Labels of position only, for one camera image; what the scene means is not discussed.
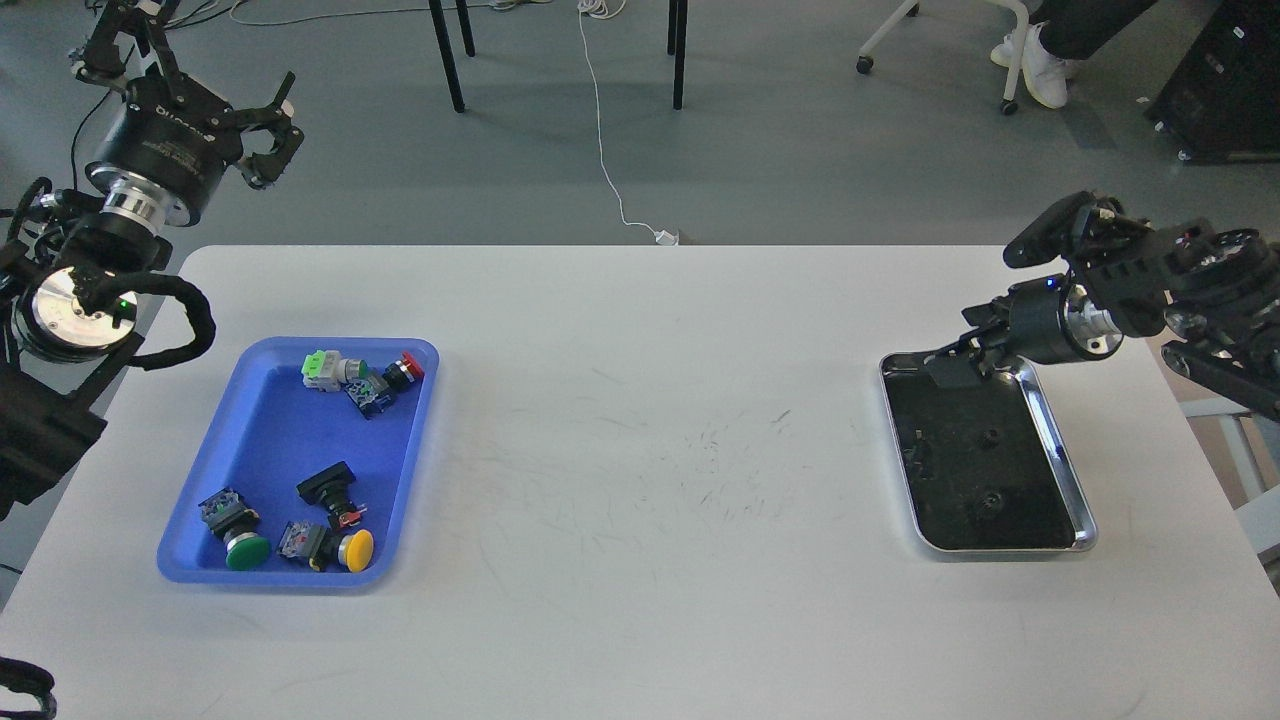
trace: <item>table surface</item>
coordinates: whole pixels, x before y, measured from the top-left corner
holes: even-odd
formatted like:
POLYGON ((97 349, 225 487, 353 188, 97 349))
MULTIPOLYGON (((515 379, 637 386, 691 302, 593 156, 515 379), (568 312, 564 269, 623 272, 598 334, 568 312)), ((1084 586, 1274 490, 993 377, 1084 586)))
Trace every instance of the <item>table surface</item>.
MULTIPOLYGON (((1155 360, 1041 369, 1100 527, 928 552, 877 380, 998 247, 210 247, 205 357, 131 370, 12 602, 67 717, 1266 717, 1280 602, 1155 360), (399 552, 361 592, 166 582, 241 352, 422 337, 399 552)), ((186 341, 174 306, 151 347, 186 341)))

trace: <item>white chair leg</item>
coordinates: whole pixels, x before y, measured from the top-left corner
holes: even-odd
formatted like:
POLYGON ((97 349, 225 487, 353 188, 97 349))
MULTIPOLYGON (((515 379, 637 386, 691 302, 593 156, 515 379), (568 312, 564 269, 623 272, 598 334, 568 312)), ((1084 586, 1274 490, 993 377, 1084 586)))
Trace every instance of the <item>white chair leg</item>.
POLYGON ((1005 101, 1012 102, 1018 94, 1018 76, 1023 72, 1023 50, 1027 47, 1027 31, 1030 29, 1030 14, 1027 5, 1019 0, 987 0, 988 3, 1009 8, 1014 12, 1018 23, 1014 26, 1014 56, 1010 58, 1009 74, 1005 76, 1005 101))
POLYGON ((863 46, 858 49, 858 55, 869 56, 872 54, 872 50, 876 50, 876 46, 879 45, 879 41, 884 40, 884 36, 888 35, 888 31, 893 29, 893 26, 901 22, 902 18, 905 18, 906 14, 911 12, 911 8, 914 8, 919 1, 920 0, 904 0, 904 3, 899 5, 896 10, 893 10, 893 14, 890 15, 887 20, 884 20, 884 24, 882 24, 879 29, 877 29, 876 33, 872 35, 870 40, 864 42, 863 46))

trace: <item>green button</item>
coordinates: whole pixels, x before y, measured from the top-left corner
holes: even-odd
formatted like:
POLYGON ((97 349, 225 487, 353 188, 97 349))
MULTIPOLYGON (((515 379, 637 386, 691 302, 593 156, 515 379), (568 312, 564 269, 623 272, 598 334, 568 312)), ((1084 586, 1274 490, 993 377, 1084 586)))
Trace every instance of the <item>green button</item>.
POLYGON ((227 566, 232 570, 252 570, 271 555, 271 543, 261 536, 244 538, 227 552, 227 566))

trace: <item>person's leg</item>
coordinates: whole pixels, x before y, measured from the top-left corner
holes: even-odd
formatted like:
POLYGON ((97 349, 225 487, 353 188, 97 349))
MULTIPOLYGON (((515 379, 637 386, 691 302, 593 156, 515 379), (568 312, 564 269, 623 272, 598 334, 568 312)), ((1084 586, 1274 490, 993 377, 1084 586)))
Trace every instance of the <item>person's leg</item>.
MULTIPOLYGON (((1039 44, 1055 58, 1085 60, 1156 0, 1044 0, 1051 15, 1039 44)), ((1044 10, 1042 5, 1037 14, 1044 10)))

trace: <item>yellow button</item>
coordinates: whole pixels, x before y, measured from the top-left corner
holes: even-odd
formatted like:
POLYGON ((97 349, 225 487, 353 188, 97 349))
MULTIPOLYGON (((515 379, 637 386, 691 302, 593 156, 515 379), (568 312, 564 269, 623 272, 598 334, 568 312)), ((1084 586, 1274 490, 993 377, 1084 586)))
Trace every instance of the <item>yellow button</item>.
POLYGON ((369 561, 374 559, 374 533, 358 530, 356 534, 348 537, 343 544, 346 546, 343 565, 348 570, 360 573, 365 568, 369 568, 369 561))

